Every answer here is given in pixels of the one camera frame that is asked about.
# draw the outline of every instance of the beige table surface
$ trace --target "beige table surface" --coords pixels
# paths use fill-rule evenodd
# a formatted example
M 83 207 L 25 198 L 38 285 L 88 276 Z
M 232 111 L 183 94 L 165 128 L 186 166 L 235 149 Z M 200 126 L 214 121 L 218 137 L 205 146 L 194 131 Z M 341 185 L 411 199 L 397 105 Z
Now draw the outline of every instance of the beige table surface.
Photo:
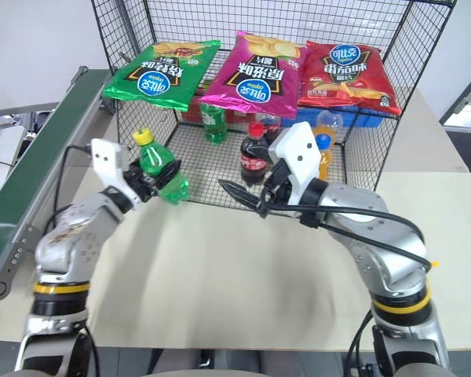
M 89 172 L 78 197 L 99 187 Z M 471 174 L 387 172 L 378 192 L 441 262 L 429 278 L 447 345 L 471 348 Z M 354 265 L 290 218 L 152 200 L 105 244 L 89 324 L 100 346 L 345 350 L 369 306 Z M 0 302 L 2 340 L 21 338 L 29 280 L 23 267 Z

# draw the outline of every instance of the blue plastic crate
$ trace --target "blue plastic crate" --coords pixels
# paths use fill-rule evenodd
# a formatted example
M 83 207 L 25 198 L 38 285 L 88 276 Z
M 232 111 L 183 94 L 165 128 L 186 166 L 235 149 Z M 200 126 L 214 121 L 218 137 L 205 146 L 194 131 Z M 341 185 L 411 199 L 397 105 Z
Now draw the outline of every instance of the blue plastic crate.
M 296 122 L 307 121 L 312 127 L 316 125 L 317 115 L 324 110 L 323 108 L 298 108 L 297 118 L 295 119 L 285 119 L 282 120 L 283 127 L 291 127 Z M 356 118 L 355 111 L 359 110 L 356 106 L 348 107 L 339 107 L 339 108 L 328 108 L 328 111 L 333 112 L 334 114 L 341 114 L 342 119 L 344 120 L 344 127 L 350 127 L 354 123 Z M 373 115 L 358 115 L 356 121 L 356 127 L 362 128 L 375 128 L 380 126 L 380 123 L 383 118 L 377 116 L 377 112 L 373 112 Z

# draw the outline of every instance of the chip bag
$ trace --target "chip bag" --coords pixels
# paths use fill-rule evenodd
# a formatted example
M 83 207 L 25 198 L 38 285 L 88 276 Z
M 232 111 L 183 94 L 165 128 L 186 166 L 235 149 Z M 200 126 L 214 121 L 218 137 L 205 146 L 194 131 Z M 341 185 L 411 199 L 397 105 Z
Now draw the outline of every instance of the chip bag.
M 219 48 L 218 40 L 150 45 L 114 74 L 103 94 L 118 100 L 145 100 L 186 112 Z
M 378 49 L 307 42 L 300 104 L 349 106 L 401 115 Z
M 304 46 L 239 31 L 234 49 L 201 102 L 294 118 L 304 60 Z

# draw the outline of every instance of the red chip bag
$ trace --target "red chip bag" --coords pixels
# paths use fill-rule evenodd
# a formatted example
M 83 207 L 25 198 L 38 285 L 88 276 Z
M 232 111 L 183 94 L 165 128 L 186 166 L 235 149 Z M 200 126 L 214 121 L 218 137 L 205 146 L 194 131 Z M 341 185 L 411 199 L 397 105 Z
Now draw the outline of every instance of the red chip bag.
M 299 104 L 359 106 L 401 115 L 378 49 L 365 45 L 307 42 Z

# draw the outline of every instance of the red label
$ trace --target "red label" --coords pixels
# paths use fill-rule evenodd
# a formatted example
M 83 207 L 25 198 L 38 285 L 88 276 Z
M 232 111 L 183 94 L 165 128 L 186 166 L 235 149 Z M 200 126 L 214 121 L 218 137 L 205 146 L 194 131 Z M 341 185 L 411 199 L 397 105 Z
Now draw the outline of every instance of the red label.
M 248 170 L 260 170 L 267 166 L 263 159 L 251 159 L 245 155 L 241 155 L 241 166 Z

